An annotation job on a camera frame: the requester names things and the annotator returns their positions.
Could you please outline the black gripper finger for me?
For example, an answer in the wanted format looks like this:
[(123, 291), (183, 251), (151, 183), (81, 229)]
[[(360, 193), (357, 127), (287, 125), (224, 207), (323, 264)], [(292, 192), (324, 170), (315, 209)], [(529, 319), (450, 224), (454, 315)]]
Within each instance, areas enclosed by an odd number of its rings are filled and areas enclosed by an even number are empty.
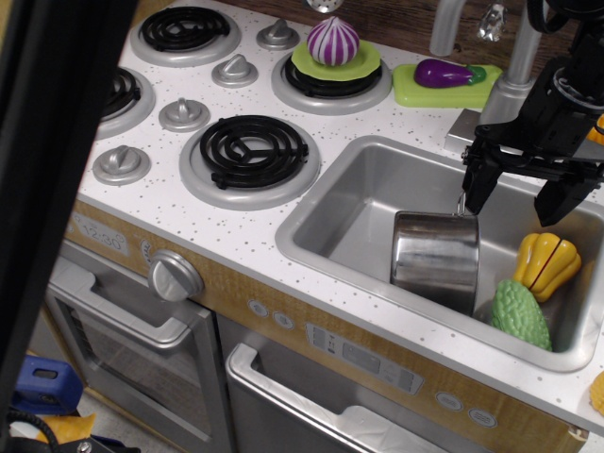
[(480, 213), (495, 189), (503, 173), (501, 164), (491, 153), (467, 149), (463, 154), (466, 166), (462, 182), (465, 207), (472, 213)]
[(534, 201), (541, 226), (560, 222), (602, 182), (603, 164), (587, 162), (574, 162), (558, 180), (548, 180)]

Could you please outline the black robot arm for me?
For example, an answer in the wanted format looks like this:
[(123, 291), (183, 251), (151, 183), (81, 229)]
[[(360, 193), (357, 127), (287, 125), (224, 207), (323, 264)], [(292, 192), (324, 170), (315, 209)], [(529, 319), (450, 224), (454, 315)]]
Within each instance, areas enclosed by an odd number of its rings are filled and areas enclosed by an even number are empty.
[(528, 20), (552, 34), (578, 22), (566, 56), (551, 59), (507, 123), (477, 126), (462, 155), (465, 207), (478, 214), (504, 173), (544, 181), (534, 199), (542, 226), (557, 224), (603, 181), (603, 154), (579, 152), (603, 114), (603, 4), (600, 1), (529, 1)]

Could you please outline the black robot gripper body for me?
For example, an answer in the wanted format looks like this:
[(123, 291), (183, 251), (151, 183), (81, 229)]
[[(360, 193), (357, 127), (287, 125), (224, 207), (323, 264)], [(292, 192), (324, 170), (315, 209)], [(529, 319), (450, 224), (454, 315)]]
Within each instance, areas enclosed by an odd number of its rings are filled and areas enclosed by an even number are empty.
[(477, 126), (463, 163), (472, 176), (493, 171), (537, 178), (602, 178), (601, 153), (577, 155), (602, 114), (603, 61), (555, 58), (514, 120)]

